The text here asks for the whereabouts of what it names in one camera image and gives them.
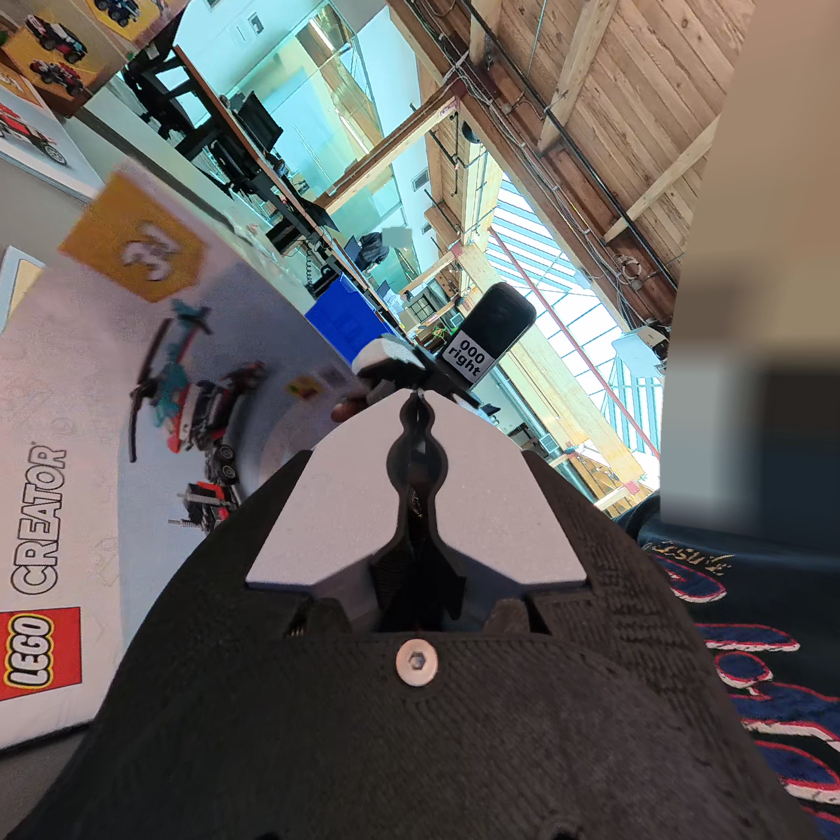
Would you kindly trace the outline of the black monitor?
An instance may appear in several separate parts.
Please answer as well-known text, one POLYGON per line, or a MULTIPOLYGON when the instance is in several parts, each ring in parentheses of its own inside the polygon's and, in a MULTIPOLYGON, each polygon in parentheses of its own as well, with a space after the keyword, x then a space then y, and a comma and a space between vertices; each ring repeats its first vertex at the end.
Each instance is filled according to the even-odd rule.
POLYGON ((275 149, 283 129, 254 92, 242 101, 234 111, 234 117, 263 154, 268 155, 275 149))

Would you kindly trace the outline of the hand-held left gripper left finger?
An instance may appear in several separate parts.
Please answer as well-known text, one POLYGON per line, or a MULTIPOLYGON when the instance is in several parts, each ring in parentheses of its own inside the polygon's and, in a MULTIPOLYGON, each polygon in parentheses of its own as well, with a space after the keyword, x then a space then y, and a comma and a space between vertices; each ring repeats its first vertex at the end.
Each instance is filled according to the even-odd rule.
POLYGON ((332 598, 354 630, 374 628, 370 561, 396 539, 401 509, 387 459, 415 395, 397 391, 316 444, 246 575, 250 589, 332 598))

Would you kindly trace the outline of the beige cover instruction booklet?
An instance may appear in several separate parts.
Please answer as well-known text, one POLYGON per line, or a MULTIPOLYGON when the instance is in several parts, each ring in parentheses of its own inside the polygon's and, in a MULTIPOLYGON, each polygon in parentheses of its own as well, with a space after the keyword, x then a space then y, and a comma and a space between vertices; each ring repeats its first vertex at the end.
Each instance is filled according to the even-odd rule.
POLYGON ((1 331, 44 267, 42 261, 19 248, 5 248, 1 258, 1 331))

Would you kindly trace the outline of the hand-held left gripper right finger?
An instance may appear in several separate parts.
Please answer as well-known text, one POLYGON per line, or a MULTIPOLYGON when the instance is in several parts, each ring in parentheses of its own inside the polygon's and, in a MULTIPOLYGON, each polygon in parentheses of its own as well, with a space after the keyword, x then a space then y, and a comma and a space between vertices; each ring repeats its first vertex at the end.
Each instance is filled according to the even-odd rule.
POLYGON ((417 536, 430 628, 475 631, 499 600, 585 587, 583 563, 520 448, 440 394, 417 399, 417 536))

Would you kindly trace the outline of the blue plastic bin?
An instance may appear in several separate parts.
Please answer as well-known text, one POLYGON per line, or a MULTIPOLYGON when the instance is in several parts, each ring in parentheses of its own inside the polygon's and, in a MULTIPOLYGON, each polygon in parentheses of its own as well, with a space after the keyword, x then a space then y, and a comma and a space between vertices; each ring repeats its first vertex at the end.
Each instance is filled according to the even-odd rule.
POLYGON ((385 334, 397 335, 388 322, 345 275, 335 279, 305 315, 347 365, 385 334))

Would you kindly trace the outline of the lego set cardboard box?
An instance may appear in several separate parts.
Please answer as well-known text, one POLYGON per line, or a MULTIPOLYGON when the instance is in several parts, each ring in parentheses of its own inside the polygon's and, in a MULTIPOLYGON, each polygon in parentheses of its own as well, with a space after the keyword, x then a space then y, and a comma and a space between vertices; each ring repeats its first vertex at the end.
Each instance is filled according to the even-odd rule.
POLYGON ((71 118, 156 36, 187 1, 2 1, 2 65, 47 106, 71 118))

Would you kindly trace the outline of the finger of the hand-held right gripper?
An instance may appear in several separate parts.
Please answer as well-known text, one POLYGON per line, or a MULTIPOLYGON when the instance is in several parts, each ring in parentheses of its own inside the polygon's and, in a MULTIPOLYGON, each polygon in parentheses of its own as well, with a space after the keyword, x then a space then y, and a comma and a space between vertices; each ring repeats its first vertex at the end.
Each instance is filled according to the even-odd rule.
POLYGON ((390 333, 368 342, 354 357, 357 377, 420 377, 425 372, 413 348, 390 333))

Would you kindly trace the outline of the black printed shirt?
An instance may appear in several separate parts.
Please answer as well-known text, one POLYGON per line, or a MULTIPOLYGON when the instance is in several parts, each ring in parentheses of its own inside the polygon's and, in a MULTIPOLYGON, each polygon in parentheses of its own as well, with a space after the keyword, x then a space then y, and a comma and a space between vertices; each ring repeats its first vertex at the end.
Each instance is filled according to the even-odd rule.
POLYGON ((658 494, 615 521, 667 573, 784 789, 838 839, 838 558, 670 526, 658 494))

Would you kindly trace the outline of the long wooden table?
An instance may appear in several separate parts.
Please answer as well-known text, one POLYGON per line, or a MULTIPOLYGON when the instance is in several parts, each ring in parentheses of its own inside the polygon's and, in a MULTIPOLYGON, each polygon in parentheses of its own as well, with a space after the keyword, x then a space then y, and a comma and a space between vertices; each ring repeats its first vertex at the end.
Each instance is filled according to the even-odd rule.
MULTIPOLYGON (((236 192, 231 196, 258 198, 273 211, 266 238, 276 252, 287 256, 300 249, 307 260, 320 266, 315 278, 306 282, 315 297, 326 291, 332 280, 345 275, 379 307, 385 305, 368 278, 369 270, 359 271, 354 264, 359 251, 355 238, 341 245, 336 238, 339 230, 328 212, 301 196, 288 175, 280 172, 282 161, 274 151, 265 155, 255 146, 235 119, 237 109, 212 92, 180 47, 161 49, 154 58, 146 49, 122 70, 122 77, 143 105, 143 117, 159 123, 164 139, 172 132, 180 136, 175 150, 188 161, 208 153, 215 162, 207 146, 219 136, 236 141, 255 159, 264 172, 257 181, 263 198, 236 192)), ((224 176, 217 185, 223 188, 226 182, 224 176)))

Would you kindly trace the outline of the red car cover instruction booklet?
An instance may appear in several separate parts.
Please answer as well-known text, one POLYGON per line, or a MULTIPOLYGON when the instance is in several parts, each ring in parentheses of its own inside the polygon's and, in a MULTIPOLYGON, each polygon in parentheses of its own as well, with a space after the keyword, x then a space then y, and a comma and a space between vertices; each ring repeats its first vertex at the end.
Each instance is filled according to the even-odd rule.
POLYGON ((32 83, 1 65, 1 155, 81 201, 104 184, 32 83))

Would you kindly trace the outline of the helicopter cover instruction booklet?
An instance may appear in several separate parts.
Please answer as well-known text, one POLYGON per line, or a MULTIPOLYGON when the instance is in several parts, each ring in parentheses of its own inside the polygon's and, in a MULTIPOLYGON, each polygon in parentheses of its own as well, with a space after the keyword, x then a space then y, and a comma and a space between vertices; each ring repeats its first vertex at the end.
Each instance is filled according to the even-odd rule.
POLYGON ((275 260, 124 164, 2 331, 2 751, 88 723, 214 526, 355 381, 275 260))

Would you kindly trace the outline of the black office chair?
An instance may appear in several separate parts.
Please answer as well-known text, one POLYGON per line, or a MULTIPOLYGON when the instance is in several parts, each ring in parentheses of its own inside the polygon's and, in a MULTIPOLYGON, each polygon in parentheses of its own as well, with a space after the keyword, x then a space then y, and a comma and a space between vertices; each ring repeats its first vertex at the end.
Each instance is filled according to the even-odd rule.
POLYGON ((264 172, 239 143, 219 136, 207 146, 207 150, 227 178, 227 182, 223 185, 226 194, 231 196, 237 193, 242 196, 263 198, 263 192, 260 191, 257 181, 264 172))

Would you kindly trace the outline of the red pipe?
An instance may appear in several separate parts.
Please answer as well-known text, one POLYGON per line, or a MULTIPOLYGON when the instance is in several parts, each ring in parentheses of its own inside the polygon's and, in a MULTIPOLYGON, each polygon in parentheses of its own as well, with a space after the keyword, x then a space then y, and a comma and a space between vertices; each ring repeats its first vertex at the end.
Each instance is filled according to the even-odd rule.
POLYGON ((576 352, 583 362, 585 363, 586 367, 590 370, 590 372, 594 375, 596 380, 601 384, 602 389, 604 390, 605 394, 609 396, 612 402, 616 405, 617 409, 620 413, 625 417, 628 424, 633 428, 638 438, 640 438, 644 444, 650 449, 651 454, 656 457, 657 460, 660 460, 660 452, 658 448, 654 445, 654 442, 651 438, 645 433, 643 427, 639 424, 636 420, 635 416, 631 414, 627 406, 622 402, 621 397, 614 391, 612 386, 609 384, 609 381, 604 378, 600 369, 595 365, 587 353, 584 351, 582 345, 580 345, 576 338, 573 336, 573 333, 569 330, 569 328, 565 325, 565 323, 560 318, 559 314, 554 310, 554 308, 550 305, 550 302, 545 298, 542 294, 539 287, 532 281, 528 272, 522 267, 522 265, 518 262, 517 258, 512 254, 509 247, 505 244, 505 242, 501 239, 500 235, 496 231, 495 227, 492 225, 489 227, 490 235, 496 240, 499 248, 504 253, 506 257, 508 257, 511 264, 514 266, 515 270, 519 273, 520 277, 527 284, 528 288, 532 291, 537 299, 541 302, 545 311, 550 315, 551 319, 569 341, 572 349, 576 352))

